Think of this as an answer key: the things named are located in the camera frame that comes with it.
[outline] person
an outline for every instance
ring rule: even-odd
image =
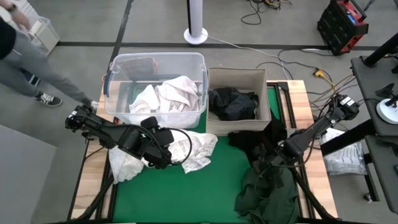
[[[12,20],[19,26],[30,29],[28,18],[21,13],[15,4],[8,0],[0,0],[0,7],[7,10]],[[62,77],[53,70],[47,57],[40,49],[30,42],[30,38],[21,30],[14,29],[0,16],[0,83],[23,94],[33,97],[35,101],[55,107],[62,104],[59,97],[36,90],[22,74],[21,69],[34,74],[86,106],[96,108],[98,103],[89,99],[69,79]]]

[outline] person's arm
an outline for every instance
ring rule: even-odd
[[[28,18],[23,13],[21,13],[21,11],[18,10],[13,3],[9,2],[8,0],[0,0],[0,6],[10,12],[13,21],[23,25],[28,30],[30,29]]]

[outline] green mat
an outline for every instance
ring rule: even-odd
[[[280,118],[275,88],[268,88],[272,112]],[[206,131],[206,113],[198,133]],[[119,184],[113,222],[245,222],[234,211],[241,179],[249,168],[243,151],[219,137],[211,164],[185,174],[181,166],[165,170],[144,168]]]

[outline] black table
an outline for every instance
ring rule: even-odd
[[[361,58],[353,58],[351,64],[371,119],[322,144],[322,153],[325,156],[365,138],[369,148],[369,154],[364,155],[365,163],[374,164],[388,206],[392,212],[398,213],[398,174],[393,175],[392,173],[395,172],[392,166],[398,164],[398,157],[391,156],[391,154],[386,152],[385,147],[375,143],[378,138],[379,140],[387,138],[390,142],[398,143],[398,125],[383,121],[376,111],[378,101],[384,99],[376,95],[377,90],[384,88],[390,83],[396,83],[393,91],[398,94],[398,74],[391,72],[394,67],[398,66],[398,60],[382,58],[371,68],[367,67]],[[368,175],[365,175],[365,181],[369,188],[371,200],[379,201],[373,178],[370,175],[368,170]]]

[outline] gray pants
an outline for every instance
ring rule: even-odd
[[[21,68],[77,101],[88,100],[86,95],[69,79],[60,76],[50,68],[47,57],[31,44],[28,37],[17,31],[14,49],[6,58],[0,60],[0,83],[25,96],[37,96],[39,91],[26,81],[20,71]]]

